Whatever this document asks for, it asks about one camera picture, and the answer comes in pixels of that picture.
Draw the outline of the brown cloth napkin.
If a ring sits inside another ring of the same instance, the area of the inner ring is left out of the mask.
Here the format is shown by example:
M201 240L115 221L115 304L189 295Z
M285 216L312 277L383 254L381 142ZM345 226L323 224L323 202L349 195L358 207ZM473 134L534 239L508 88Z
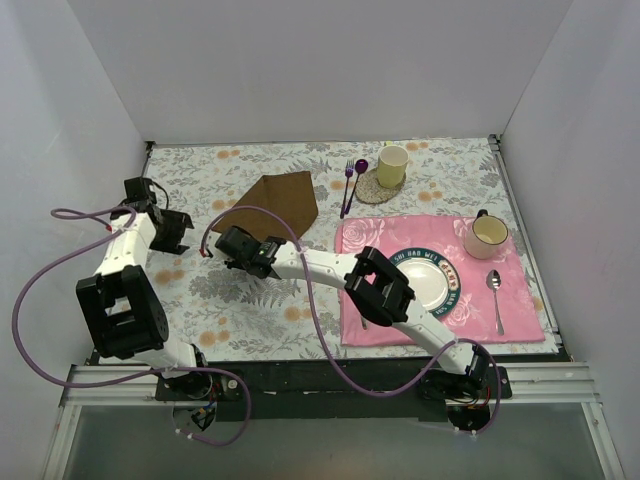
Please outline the brown cloth napkin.
M235 204L266 209L284 220L300 239L318 216L311 173L301 171L280 175L263 175ZM235 211L226 215L213 230L223 233L240 227L257 240L269 236L291 240L285 227L275 218L255 210Z

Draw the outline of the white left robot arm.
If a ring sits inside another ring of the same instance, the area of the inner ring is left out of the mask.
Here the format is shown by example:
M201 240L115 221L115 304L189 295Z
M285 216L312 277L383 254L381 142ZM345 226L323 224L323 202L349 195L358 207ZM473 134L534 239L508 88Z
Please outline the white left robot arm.
M209 397L213 389L204 354L170 333L167 315L145 272L151 251L182 255L185 232L193 227L183 212L158 206L159 185L146 177L124 181L132 208L110 215L109 226L120 235L108 243L93 276L76 284L76 296L94 347L104 358L144 363L157 371L163 385L193 400Z

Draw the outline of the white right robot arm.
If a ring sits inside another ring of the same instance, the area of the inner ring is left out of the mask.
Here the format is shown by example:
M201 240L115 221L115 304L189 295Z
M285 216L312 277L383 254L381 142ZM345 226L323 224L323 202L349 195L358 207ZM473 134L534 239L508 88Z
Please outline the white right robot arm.
M497 362L479 343L459 338L435 318L418 300L403 274L378 249L366 246L357 254L304 251L297 241L269 237L255 239L248 231L232 226L216 237L214 248L203 247L209 257L225 259L229 269L256 278L300 279L306 282L310 307L315 307L315 283L343 291L369 322L400 331L432 355L432 359L407 384L391 391L368 390L356 384L332 357L313 313L315 329L330 365L354 390L373 397L394 397L411 389L432 369L451 380L464 397L475 397L489 384L488 371L499 373Z

